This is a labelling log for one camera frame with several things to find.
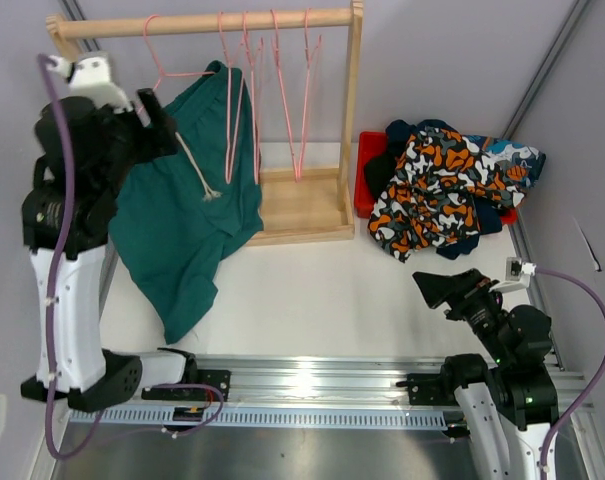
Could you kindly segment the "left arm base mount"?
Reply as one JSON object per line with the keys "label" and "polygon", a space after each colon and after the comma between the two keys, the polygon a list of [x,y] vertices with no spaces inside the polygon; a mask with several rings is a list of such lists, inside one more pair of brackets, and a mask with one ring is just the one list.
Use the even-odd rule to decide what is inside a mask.
{"label": "left arm base mount", "polygon": [[219,391],[224,401],[228,400],[232,373],[230,370],[203,369],[199,370],[194,380],[198,387],[186,386],[187,381],[182,380],[177,386],[170,388],[148,388],[141,393],[146,401],[164,402],[217,402],[216,391]]}

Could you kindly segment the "navy blue shorts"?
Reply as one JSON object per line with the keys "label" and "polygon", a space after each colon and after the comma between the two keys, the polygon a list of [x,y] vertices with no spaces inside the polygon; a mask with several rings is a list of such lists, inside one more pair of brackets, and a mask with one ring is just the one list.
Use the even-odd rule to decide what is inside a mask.
{"label": "navy blue shorts", "polygon": [[372,238],[404,262],[434,248],[449,260],[473,251],[482,235],[503,228],[500,187],[488,192],[475,177],[480,148],[442,120],[386,127],[389,171],[375,194]]}

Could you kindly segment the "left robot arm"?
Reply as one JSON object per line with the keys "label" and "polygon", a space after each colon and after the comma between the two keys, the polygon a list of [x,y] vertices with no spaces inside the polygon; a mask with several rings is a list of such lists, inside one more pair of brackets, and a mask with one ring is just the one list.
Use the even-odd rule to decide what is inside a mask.
{"label": "left robot arm", "polygon": [[63,399],[82,412],[164,388],[179,400],[198,390],[194,355],[172,348],[115,353],[100,337],[100,277],[108,226],[124,180],[137,164],[177,151],[176,126],[150,89],[137,92],[150,117],[84,96],[47,104],[34,126],[43,154],[22,204],[23,242],[40,295],[41,351],[23,398]]}

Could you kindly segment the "pink hanger of patterned shorts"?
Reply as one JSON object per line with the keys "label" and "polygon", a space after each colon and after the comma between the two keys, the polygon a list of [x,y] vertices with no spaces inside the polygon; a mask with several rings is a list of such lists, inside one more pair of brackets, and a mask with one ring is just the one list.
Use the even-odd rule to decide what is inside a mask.
{"label": "pink hanger of patterned shorts", "polygon": [[274,38],[272,40],[272,53],[273,53],[273,60],[274,60],[276,73],[277,73],[279,89],[280,89],[283,114],[284,114],[285,126],[286,126],[286,133],[287,133],[287,137],[288,137],[288,145],[289,145],[290,157],[291,157],[291,162],[292,162],[292,171],[293,171],[295,181],[299,182],[300,181],[299,163],[298,163],[298,159],[297,159],[297,156],[295,153],[295,148],[294,148],[294,136],[293,136],[292,123],[291,123],[291,116],[289,113],[286,86],[285,86],[285,82],[284,82],[284,78],[283,78],[283,70],[282,70],[282,64],[281,64],[280,29],[279,29],[279,23],[278,23],[278,16],[277,16],[277,12],[274,9],[270,10],[270,14],[272,17],[273,29],[274,29]]}

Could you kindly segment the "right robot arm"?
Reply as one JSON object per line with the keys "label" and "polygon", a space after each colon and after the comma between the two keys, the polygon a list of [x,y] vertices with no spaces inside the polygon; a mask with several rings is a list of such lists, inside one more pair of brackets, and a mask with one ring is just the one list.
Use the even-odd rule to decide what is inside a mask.
{"label": "right robot arm", "polygon": [[408,375],[399,385],[410,404],[461,409],[481,478],[556,478],[558,394],[545,365],[551,319],[528,304],[503,305],[529,278],[498,281],[470,269],[413,279],[427,306],[445,305],[446,319],[467,324],[486,352],[451,355],[436,374]]}

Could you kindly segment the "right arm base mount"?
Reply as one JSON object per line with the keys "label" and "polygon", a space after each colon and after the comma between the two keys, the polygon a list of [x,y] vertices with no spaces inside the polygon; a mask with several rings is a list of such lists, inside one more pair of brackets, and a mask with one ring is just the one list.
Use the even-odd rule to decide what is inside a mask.
{"label": "right arm base mount", "polygon": [[412,406],[453,407],[458,403],[442,373],[410,373],[395,386],[406,392]]}

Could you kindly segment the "pink hanger of navy shorts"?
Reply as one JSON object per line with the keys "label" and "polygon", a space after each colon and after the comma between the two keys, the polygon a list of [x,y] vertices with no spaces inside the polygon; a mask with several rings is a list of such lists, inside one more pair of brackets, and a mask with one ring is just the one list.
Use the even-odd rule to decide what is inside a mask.
{"label": "pink hanger of navy shorts", "polygon": [[260,123],[261,123],[261,80],[263,77],[264,40],[260,38],[255,50],[252,49],[248,30],[248,11],[242,13],[242,34],[245,55],[249,65],[249,93],[251,97],[252,138],[253,138],[253,176],[256,185],[260,182]]}

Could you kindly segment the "blue orange patterned shorts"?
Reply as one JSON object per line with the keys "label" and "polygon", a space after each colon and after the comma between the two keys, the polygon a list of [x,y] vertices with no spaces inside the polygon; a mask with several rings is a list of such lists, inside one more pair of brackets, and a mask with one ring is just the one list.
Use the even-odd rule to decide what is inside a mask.
{"label": "blue orange patterned shorts", "polygon": [[530,190],[539,180],[546,162],[544,152],[495,137],[470,135],[469,139],[482,150],[497,156],[501,168],[515,173],[524,190]]}

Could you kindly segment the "pink hanger of camouflage shorts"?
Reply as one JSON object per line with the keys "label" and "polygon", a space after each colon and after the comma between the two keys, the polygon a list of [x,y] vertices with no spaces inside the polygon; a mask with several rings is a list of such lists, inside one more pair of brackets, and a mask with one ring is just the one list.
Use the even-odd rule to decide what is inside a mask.
{"label": "pink hanger of camouflage shorts", "polygon": [[227,97],[226,97],[226,151],[225,151],[225,182],[230,185],[235,171],[235,160],[238,151],[239,130],[242,116],[243,82],[242,69],[236,71],[239,55],[244,46],[241,40],[232,50],[226,40],[226,30],[223,25],[224,12],[217,14],[218,33],[223,49],[223,56],[227,68]]}

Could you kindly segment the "orange camouflage shorts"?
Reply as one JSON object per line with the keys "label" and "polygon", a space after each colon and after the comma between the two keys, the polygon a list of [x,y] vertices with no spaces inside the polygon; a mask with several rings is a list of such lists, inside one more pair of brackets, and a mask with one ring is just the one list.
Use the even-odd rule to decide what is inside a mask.
{"label": "orange camouflage shorts", "polygon": [[514,209],[525,196],[497,156],[457,131],[428,125],[409,135],[367,229],[379,247],[405,262],[415,251],[480,236],[477,200]]}

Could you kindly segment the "pink hanger of black shorts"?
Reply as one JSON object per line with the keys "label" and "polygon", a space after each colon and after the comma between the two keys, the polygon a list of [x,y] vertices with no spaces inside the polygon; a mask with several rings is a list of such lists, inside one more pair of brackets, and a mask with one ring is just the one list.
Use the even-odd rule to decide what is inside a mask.
{"label": "pink hanger of black shorts", "polygon": [[295,179],[297,181],[300,181],[302,179],[302,174],[303,174],[303,166],[304,166],[304,160],[305,160],[305,156],[306,156],[306,148],[307,148],[307,142],[308,142],[309,127],[310,127],[311,96],[313,93],[315,75],[317,72],[317,60],[318,60],[318,56],[319,56],[319,51],[322,46],[322,35],[318,36],[316,43],[314,45],[311,44],[310,27],[309,27],[310,13],[311,13],[311,9],[308,8],[305,11],[305,17],[304,17],[304,53],[305,53],[305,61],[306,61],[306,74],[305,74],[305,84],[304,84],[300,151],[299,151],[299,158],[294,167]]}

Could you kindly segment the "black shorts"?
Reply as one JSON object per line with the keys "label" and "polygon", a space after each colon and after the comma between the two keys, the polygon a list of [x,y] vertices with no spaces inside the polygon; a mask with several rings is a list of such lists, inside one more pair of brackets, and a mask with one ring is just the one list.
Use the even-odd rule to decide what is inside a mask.
{"label": "black shorts", "polygon": [[364,166],[364,179],[374,201],[385,191],[396,167],[397,160],[389,152],[372,157]]}

